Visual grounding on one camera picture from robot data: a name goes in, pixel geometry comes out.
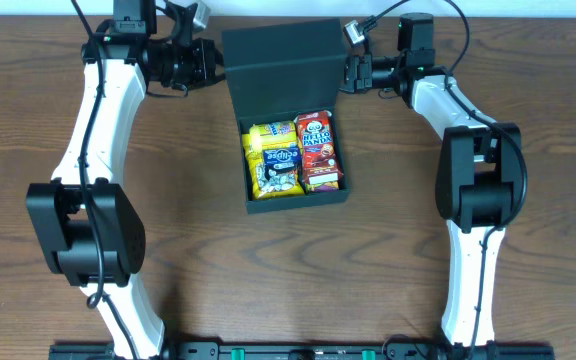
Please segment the black Mars chocolate bar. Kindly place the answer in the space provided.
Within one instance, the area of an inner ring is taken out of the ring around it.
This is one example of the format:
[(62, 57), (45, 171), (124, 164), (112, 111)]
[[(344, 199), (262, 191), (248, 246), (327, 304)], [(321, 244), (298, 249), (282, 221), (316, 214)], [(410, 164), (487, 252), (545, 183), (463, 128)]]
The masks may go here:
[(290, 166), (285, 168), (275, 168), (272, 165), (266, 165), (264, 167), (264, 176), (267, 180), (278, 179), (280, 180), (282, 176), (289, 174), (296, 174), (297, 167)]

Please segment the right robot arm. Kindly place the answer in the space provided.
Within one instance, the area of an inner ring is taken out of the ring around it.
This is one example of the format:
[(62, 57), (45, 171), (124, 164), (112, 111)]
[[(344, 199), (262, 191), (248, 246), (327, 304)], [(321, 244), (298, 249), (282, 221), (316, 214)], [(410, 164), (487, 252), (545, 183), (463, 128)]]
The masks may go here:
[(441, 330), (446, 354), (490, 357), (496, 261), (507, 226), (522, 209), (527, 166), (514, 123), (483, 114), (459, 89), (453, 68), (435, 63), (434, 19), (406, 13), (395, 57), (351, 55), (344, 93), (389, 89), (421, 115), (442, 145), (435, 203), (450, 238), (449, 290)]

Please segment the yellow M&M's tube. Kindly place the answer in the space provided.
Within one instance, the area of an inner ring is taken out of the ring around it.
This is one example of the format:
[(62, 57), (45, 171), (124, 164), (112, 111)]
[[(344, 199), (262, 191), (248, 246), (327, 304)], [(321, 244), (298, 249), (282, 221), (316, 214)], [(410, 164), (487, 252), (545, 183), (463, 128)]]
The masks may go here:
[(253, 125), (248, 135), (254, 151), (297, 145), (295, 124), (290, 121)]

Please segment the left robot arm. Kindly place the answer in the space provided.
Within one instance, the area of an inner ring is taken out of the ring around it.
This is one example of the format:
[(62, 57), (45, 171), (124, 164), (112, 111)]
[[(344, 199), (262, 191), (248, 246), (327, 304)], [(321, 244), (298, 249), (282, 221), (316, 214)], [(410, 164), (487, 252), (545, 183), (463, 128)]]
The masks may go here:
[(55, 344), (53, 359), (177, 359), (141, 276), (145, 228), (124, 188), (134, 119), (157, 82), (166, 97), (223, 80), (222, 54), (200, 37), (209, 8), (171, 1), (117, 1), (88, 27), (81, 49), (84, 93), (68, 147), (26, 208), (49, 270), (86, 296), (104, 320), (106, 344)]

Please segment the blue Eclipse gum box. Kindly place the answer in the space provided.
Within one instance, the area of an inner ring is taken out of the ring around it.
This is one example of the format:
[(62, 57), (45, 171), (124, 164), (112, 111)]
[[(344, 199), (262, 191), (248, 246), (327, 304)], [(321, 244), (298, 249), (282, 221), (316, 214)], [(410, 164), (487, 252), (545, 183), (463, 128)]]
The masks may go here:
[(297, 146), (265, 149), (262, 155), (267, 166), (301, 163), (301, 152)]

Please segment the black gift box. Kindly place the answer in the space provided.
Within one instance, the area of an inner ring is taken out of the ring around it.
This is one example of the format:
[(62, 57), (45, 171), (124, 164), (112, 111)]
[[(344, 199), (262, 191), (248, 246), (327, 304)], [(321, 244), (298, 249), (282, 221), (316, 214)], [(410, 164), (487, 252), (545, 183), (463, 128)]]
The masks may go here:
[(225, 30), (225, 76), (238, 134), (336, 111), (347, 48), (338, 19)]

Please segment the red Hello Panda box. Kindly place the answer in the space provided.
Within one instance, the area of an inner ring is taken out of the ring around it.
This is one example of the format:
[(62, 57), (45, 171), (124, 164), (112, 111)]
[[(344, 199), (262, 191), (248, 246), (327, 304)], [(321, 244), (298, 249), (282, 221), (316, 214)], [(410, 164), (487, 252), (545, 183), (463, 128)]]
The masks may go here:
[(335, 152), (331, 116), (330, 111), (323, 110), (295, 118), (303, 183), (308, 193), (340, 189), (343, 172)]

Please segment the yellow sunflower seed bag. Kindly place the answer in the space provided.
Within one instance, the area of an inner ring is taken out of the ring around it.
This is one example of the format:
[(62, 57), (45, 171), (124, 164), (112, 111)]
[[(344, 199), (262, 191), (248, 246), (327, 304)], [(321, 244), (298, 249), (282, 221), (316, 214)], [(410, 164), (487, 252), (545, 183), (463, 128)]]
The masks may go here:
[(275, 168), (296, 166), (297, 173), (284, 175), (280, 180), (267, 180), (264, 176), (264, 167), (266, 164), (264, 163), (262, 155), (263, 150), (254, 151), (252, 149), (248, 134), (242, 136), (242, 147), (244, 149), (245, 158), (248, 162), (254, 200), (301, 196), (305, 194), (305, 191), (298, 180), (300, 164), (272, 165)]

